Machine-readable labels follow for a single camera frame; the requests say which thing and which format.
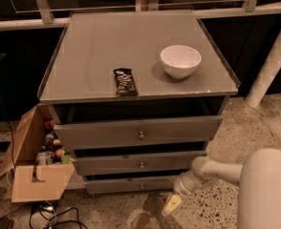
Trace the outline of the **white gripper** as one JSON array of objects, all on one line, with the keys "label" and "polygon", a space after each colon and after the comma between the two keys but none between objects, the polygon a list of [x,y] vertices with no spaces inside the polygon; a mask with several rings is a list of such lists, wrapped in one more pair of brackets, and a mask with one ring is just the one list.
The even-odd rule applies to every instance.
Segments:
[{"label": "white gripper", "polygon": [[173,181],[173,191],[162,208],[162,214],[169,216],[182,203],[181,197],[188,197],[196,190],[214,186],[219,183],[216,178],[197,177],[191,170],[179,174]]}]

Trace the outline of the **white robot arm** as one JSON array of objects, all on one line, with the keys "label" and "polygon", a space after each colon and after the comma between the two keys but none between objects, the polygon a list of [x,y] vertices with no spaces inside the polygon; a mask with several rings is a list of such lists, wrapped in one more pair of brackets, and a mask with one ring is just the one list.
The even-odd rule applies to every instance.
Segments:
[{"label": "white robot arm", "polygon": [[194,158],[174,179],[162,213],[170,215],[184,198],[219,180],[239,187],[237,229],[281,229],[281,150],[272,148],[255,151],[242,164]]}]

